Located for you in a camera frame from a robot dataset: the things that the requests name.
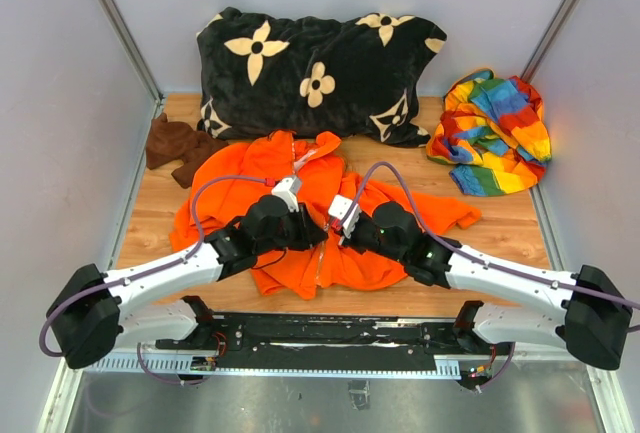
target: black pillow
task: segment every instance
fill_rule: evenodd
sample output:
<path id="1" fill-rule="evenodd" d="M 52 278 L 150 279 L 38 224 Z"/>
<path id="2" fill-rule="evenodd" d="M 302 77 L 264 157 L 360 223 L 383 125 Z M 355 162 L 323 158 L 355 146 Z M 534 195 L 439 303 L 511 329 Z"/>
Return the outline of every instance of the black pillow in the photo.
<path id="1" fill-rule="evenodd" d="M 424 145 L 416 82 L 447 35 L 431 21 L 370 14 L 341 23 L 227 8 L 198 34 L 202 120 L 221 139 L 331 131 Z"/>

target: colorful blanket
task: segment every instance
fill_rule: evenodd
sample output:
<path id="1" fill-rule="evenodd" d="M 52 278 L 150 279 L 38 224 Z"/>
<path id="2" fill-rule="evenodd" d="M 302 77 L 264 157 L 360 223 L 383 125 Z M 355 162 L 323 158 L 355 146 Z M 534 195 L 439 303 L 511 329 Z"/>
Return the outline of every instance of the colorful blanket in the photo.
<path id="1" fill-rule="evenodd" d="M 458 165 L 451 177 L 463 193 L 505 195 L 540 181 L 551 142 L 542 99 L 531 85 L 478 70 L 451 87 L 444 110 L 427 156 Z"/>

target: brown fabric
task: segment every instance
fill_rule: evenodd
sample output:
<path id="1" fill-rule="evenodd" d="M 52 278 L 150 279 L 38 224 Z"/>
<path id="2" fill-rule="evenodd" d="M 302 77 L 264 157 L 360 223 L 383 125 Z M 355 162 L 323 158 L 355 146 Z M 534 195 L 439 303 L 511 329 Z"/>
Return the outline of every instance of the brown fabric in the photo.
<path id="1" fill-rule="evenodd" d="M 166 113 L 162 113 L 151 121 L 145 147 L 147 168 L 154 170 L 170 161 L 182 160 L 184 164 L 173 170 L 171 176 L 182 188 L 189 188 L 198 168 L 225 146 L 226 141 L 211 138 L 204 131 L 194 131 L 183 121 L 169 121 Z"/>

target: wooden surface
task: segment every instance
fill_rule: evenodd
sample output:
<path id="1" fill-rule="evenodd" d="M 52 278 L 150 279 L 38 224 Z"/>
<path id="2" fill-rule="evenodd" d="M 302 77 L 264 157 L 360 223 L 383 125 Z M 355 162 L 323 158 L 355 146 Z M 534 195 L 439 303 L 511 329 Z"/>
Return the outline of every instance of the wooden surface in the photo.
<path id="1" fill-rule="evenodd" d="M 420 115 L 414 123 L 433 132 L 442 103 L 438 98 L 421 98 L 420 105 Z M 171 95 L 165 112 L 170 120 L 186 121 L 195 127 L 200 114 L 199 96 Z M 483 218 L 478 223 L 467 230 L 454 228 L 448 236 L 491 255 L 536 267 L 549 266 L 528 192 L 494 198 L 464 196 L 449 177 L 450 168 L 427 160 L 424 148 L 393 148 L 355 137 L 344 140 L 340 151 L 350 167 L 361 174 L 375 159 L 384 158 L 400 170 L 412 190 L 453 196 L 480 208 Z M 146 170 L 120 254 L 119 268 L 146 263 L 172 252 L 168 234 L 173 217 L 189 196 L 189 190 L 180 188 L 171 177 L 171 171 L 180 164 L 174 161 L 157 170 Z M 397 184 L 387 170 L 378 170 L 374 178 Z M 410 278 L 374 292 L 339 286 L 319 289 L 317 297 L 311 301 L 302 300 L 291 291 L 265 297 L 258 293 L 249 272 L 187 292 L 199 295 L 210 308 L 221 311 L 365 315 L 456 316 L 466 300 L 491 300 L 475 292 L 427 288 Z M 183 295 L 184 292 L 163 302 L 175 301 Z"/>

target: orange hoodie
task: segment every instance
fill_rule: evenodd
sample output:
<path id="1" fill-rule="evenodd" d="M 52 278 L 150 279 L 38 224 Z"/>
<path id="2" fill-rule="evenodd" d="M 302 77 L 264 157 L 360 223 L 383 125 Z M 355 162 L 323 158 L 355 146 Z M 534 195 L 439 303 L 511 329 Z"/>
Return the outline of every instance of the orange hoodie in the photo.
<path id="1" fill-rule="evenodd" d="M 260 292 L 268 295 L 290 288 L 304 299 L 311 299 L 318 286 L 344 285 L 359 290 L 390 286 L 407 275 L 401 265 L 373 253 L 358 254 L 338 246 L 339 237 L 328 228 L 329 205 L 336 195 L 353 198 L 362 181 L 357 173 L 346 172 L 345 162 L 337 154 L 340 138 L 325 132 L 315 143 L 295 140 L 289 132 L 278 131 L 253 143 L 236 143 L 217 152 L 197 171 L 191 196 L 175 218 L 170 234 L 174 250 L 195 243 L 198 232 L 191 217 L 191 200 L 200 186 L 222 175 L 240 174 L 280 179 L 297 172 L 302 180 L 298 201 L 305 203 L 309 214 L 329 230 L 329 239 L 308 251 L 287 251 L 277 263 L 252 270 Z M 210 233 L 221 228 L 247 209 L 271 188 L 242 180 L 225 181 L 210 186 L 198 200 L 197 214 Z M 455 198 L 438 198 L 415 193 L 414 198 L 427 224 L 439 235 L 454 225 L 466 228 L 480 218 L 480 210 Z M 397 201 L 411 211 L 401 188 L 370 180 L 360 198 L 360 207 L 369 215 L 386 201 Z M 277 260 L 281 252 L 270 252 L 258 265 Z"/>

